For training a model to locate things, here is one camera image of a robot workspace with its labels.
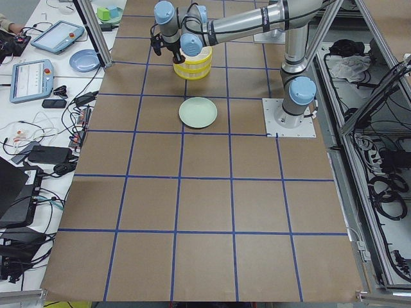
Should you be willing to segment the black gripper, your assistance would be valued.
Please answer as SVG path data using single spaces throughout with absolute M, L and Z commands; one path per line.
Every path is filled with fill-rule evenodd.
M 165 40 L 165 36 L 158 33 L 150 38 L 150 45 L 157 56 L 162 55 L 161 49 L 165 47 L 167 50 L 173 53 L 173 57 L 182 57 L 180 53 L 180 39 L 178 39 L 176 42 L 167 42 Z

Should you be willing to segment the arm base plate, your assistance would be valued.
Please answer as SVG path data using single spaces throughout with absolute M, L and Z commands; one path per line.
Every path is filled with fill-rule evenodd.
M 302 115 L 289 115 L 283 110 L 283 98 L 263 98 L 267 137 L 316 138 L 309 106 Z
M 253 41 L 257 44 L 285 44 L 285 34 L 283 30 L 271 30 L 253 35 Z

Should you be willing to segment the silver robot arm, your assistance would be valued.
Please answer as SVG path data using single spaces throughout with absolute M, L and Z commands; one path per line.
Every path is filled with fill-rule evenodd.
M 309 64 L 308 26 L 317 12 L 331 1 L 270 1 L 262 6 L 222 19 L 210 20 L 207 8 L 197 3 L 176 7 L 159 1 L 153 9 L 159 33 L 151 37 L 157 55 L 166 48 L 173 62 L 181 64 L 186 57 L 197 56 L 205 47 L 253 38 L 255 43 L 273 43 L 275 35 L 284 37 L 284 60 L 281 73 L 284 99 L 277 111 L 280 123 L 302 117 L 316 94 L 315 84 L 304 77 Z

